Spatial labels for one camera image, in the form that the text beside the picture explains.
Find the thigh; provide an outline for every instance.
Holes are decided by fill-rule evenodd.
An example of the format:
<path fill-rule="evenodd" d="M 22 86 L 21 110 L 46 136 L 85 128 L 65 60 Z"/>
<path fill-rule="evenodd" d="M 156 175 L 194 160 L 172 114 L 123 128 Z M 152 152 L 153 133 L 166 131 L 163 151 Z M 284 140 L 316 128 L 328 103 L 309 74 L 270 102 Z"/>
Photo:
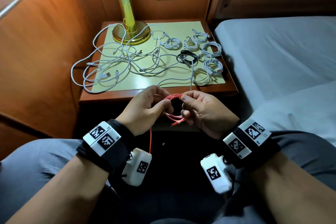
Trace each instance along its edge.
<path fill-rule="evenodd" d="M 272 134 L 282 152 L 316 179 L 336 191 L 336 148 L 323 138 L 299 131 L 277 131 Z M 237 171 L 239 186 L 215 223 L 275 223 L 266 204 L 244 170 Z"/>
<path fill-rule="evenodd" d="M 5 223 L 76 154 L 80 141 L 39 139 L 1 162 L 0 223 Z"/>

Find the hand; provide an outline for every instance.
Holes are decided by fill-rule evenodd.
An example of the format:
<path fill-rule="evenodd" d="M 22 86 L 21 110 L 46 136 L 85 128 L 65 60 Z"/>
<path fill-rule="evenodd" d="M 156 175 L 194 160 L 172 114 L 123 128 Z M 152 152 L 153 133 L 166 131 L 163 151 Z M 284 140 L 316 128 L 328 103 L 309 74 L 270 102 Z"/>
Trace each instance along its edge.
<path fill-rule="evenodd" d="M 220 139 L 239 118 L 214 96 L 201 91 L 188 91 L 181 97 L 181 115 L 189 125 L 195 124 L 210 137 Z"/>
<path fill-rule="evenodd" d="M 170 100 L 164 99 L 169 95 L 158 86 L 149 86 L 129 102 L 116 120 L 126 126 L 133 135 L 141 135 L 153 126 L 163 111 L 174 111 Z"/>

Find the pillow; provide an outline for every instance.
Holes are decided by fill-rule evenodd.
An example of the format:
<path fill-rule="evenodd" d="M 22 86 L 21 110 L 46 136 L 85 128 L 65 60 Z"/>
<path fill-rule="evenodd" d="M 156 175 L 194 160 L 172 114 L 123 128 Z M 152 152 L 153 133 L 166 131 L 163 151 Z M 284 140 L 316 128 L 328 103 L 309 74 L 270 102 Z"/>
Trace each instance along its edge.
<path fill-rule="evenodd" d="M 314 133 L 336 147 L 336 81 L 267 101 L 251 118 L 267 130 Z"/>

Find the gold lamp stand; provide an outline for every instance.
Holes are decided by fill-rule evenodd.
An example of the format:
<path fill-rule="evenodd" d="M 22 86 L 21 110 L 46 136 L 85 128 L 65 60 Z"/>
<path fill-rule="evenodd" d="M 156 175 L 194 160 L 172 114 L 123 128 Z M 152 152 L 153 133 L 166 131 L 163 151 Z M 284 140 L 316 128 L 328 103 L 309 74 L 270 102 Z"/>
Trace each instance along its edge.
<path fill-rule="evenodd" d="M 123 44 L 128 43 L 133 37 L 138 35 L 145 26 L 147 26 L 146 23 L 141 21 L 136 21 L 134 19 L 133 11 L 132 11 L 132 5 L 131 0 L 119 0 L 120 8 L 123 14 L 123 23 L 126 29 L 126 36 L 124 39 Z M 122 38 L 125 34 L 125 31 L 122 26 L 117 25 L 113 29 L 113 38 L 118 43 L 121 43 Z M 149 39 L 151 36 L 151 30 L 149 27 L 147 27 L 140 35 L 138 35 L 136 38 L 134 38 L 129 45 L 136 45 L 145 42 Z"/>

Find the table top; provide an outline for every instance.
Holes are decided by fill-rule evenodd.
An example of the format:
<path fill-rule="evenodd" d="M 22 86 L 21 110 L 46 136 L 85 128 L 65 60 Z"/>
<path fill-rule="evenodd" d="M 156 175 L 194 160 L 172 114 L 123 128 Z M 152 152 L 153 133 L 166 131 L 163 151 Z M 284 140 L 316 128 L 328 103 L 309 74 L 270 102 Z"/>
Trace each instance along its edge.
<path fill-rule="evenodd" d="M 143 21 L 145 23 L 161 23 L 161 22 L 186 22 L 186 21 L 200 21 L 202 24 L 202 27 L 204 29 L 204 32 L 207 32 L 210 35 L 209 42 L 214 41 L 213 35 L 210 32 L 210 29 L 208 27 L 208 24 L 204 19 L 181 19 L 181 20 L 155 20 L 155 21 Z M 102 29 L 106 27 L 109 24 L 113 24 L 117 22 L 104 22 L 102 25 Z M 105 30 L 100 36 L 98 37 L 96 46 L 101 46 L 105 42 L 107 30 Z M 216 52 L 217 48 L 212 46 L 212 51 Z M 92 61 L 96 61 L 100 59 L 100 52 L 96 51 L 94 55 L 92 56 Z M 223 64 L 224 72 L 222 73 L 225 83 L 222 84 L 211 84 L 206 86 L 196 86 L 194 85 L 192 87 L 193 90 L 199 90 L 202 92 L 206 92 L 213 95 L 220 95 L 220 96 L 232 96 L 238 93 L 237 87 L 235 86 L 235 83 L 232 80 L 231 74 L 229 70 L 227 69 L 227 66 L 222 58 L 219 58 L 220 62 Z M 93 67 L 89 69 L 89 73 L 94 70 Z M 95 77 L 95 74 L 92 75 L 89 79 L 93 79 Z M 165 87 L 165 89 L 171 93 L 183 93 L 186 91 L 190 91 L 189 86 L 179 86 L 179 87 Z M 139 92 L 141 92 L 143 89 L 140 90 L 115 90 L 115 91 L 106 91 L 100 94 L 90 94 L 86 92 L 85 90 L 82 91 L 81 98 L 79 99 L 79 103 L 87 103 L 87 102 L 96 102 L 96 101 L 125 101 L 125 100 L 131 100 L 134 96 L 136 96 Z"/>

